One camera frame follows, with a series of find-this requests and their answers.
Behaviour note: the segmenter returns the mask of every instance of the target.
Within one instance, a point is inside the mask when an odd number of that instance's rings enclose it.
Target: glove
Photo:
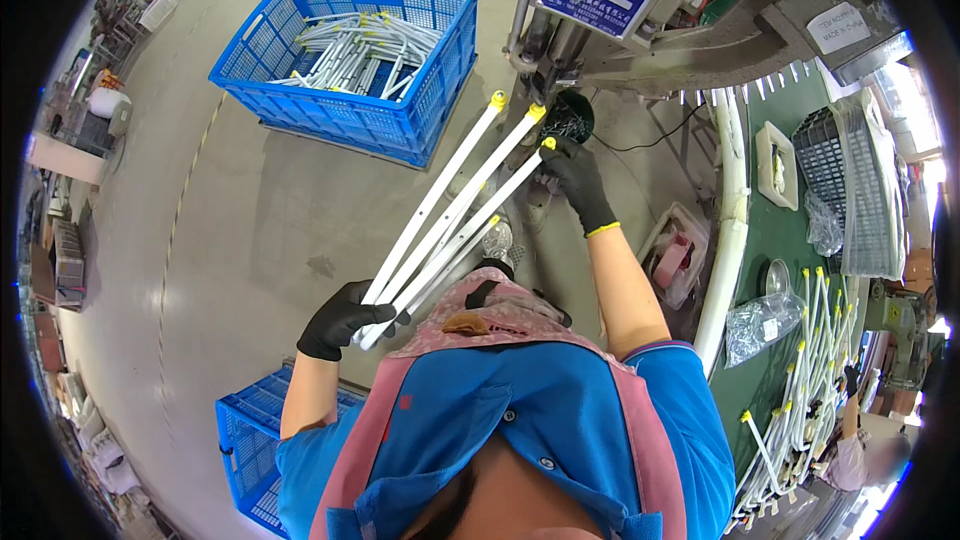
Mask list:
[[[539,154],[547,171],[558,177],[560,188],[580,218],[583,235],[589,238],[618,227],[620,222],[607,203],[594,153],[573,139],[558,136],[555,140],[556,149],[541,146]]]
[[[860,372],[856,367],[847,365],[843,368],[843,373],[846,376],[846,398],[852,398],[858,392],[857,378]]]
[[[401,325],[410,323],[406,311],[397,315],[393,305],[361,305],[373,280],[350,282],[330,297],[306,324],[303,335],[296,342],[296,350],[307,357],[324,361],[340,361],[340,349],[351,343],[354,333],[365,325],[383,323],[396,318]],[[388,338],[394,334],[390,326],[385,332]]]

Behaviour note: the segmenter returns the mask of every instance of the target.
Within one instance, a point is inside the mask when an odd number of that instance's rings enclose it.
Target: pink apron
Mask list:
[[[465,310],[464,302],[483,282],[498,282],[486,296],[486,306],[472,309],[489,334],[463,336],[444,333],[444,323]],[[633,469],[643,513],[661,513],[663,540],[687,537],[687,511],[677,462],[666,431],[647,394],[647,385],[633,367],[604,353],[581,335],[563,327],[562,316],[528,290],[511,282],[494,267],[470,272],[443,295],[421,323],[414,338],[403,348],[387,354],[380,362],[360,415],[333,466],[310,527],[310,540],[326,539],[328,509],[353,509],[366,490],[374,461],[403,380],[414,361],[426,353],[447,348],[471,348],[517,342],[569,342],[593,351],[608,364],[616,384],[630,439]],[[361,529],[364,538],[370,530]]]

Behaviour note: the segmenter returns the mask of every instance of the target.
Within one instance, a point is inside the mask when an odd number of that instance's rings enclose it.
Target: white label sticker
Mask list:
[[[777,334],[780,333],[780,326],[777,325],[776,319],[767,319],[763,322],[763,340],[770,342],[777,337]]]
[[[823,54],[830,54],[854,42],[870,38],[870,28],[860,11],[849,2],[841,2],[810,19],[806,30]]]

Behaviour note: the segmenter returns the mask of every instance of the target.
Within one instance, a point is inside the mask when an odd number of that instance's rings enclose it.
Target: power cord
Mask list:
[[[590,136],[592,136],[593,138],[596,138],[597,141],[607,149],[613,150],[615,152],[629,152],[631,150],[636,150],[636,149],[653,149],[656,145],[660,144],[665,138],[671,136],[674,132],[684,127],[687,124],[687,122],[690,121],[690,118],[693,117],[693,114],[696,113],[698,110],[700,110],[700,107],[704,106],[705,104],[707,103],[702,102],[701,104],[697,105],[692,111],[686,114],[686,116],[683,118],[683,121],[681,121],[677,125],[677,127],[673,128],[666,134],[663,134],[659,138],[655,139],[652,144],[637,144],[636,146],[631,146],[630,148],[614,148],[613,146],[610,146],[609,144],[607,144],[603,140],[603,138],[600,138],[599,136],[594,134],[594,132],[590,132]]]

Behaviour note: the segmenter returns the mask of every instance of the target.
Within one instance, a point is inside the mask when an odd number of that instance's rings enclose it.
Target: hair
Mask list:
[[[462,471],[453,476],[450,484],[456,485],[456,491],[450,498],[450,502],[417,533],[410,536],[410,540],[447,540],[460,525],[460,520],[467,512],[467,505],[474,496],[474,487],[477,484],[474,464],[466,463]]]

